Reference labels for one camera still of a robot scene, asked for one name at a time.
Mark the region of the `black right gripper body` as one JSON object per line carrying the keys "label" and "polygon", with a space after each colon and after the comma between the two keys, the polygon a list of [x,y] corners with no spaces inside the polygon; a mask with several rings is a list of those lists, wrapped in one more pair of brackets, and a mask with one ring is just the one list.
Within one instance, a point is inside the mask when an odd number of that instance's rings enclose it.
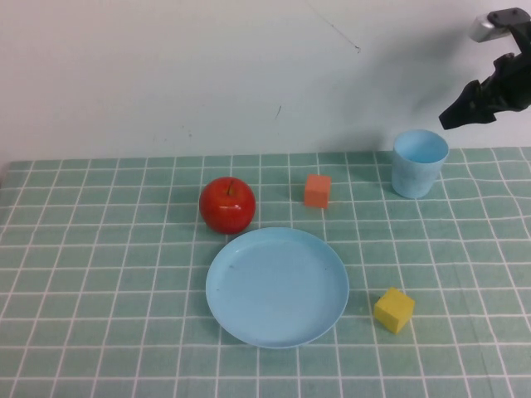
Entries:
{"label": "black right gripper body", "polygon": [[494,61],[494,73],[481,84],[490,113],[520,112],[530,106],[530,54],[505,54]]}

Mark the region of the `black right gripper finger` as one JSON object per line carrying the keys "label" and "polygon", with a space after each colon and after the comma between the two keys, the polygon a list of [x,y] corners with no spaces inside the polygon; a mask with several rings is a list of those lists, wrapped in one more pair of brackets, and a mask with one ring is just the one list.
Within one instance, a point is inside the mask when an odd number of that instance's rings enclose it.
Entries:
{"label": "black right gripper finger", "polygon": [[465,124],[490,124],[494,121],[496,121],[496,117],[488,103],[478,99],[468,103]]}
{"label": "black right gripper finger", "polygon": [[442,128],[456,129],[468,125],[465,124],[465,116],[471,100],[483,101],[481,83],[478,80],[468,83],[457,100],[439,115]]}

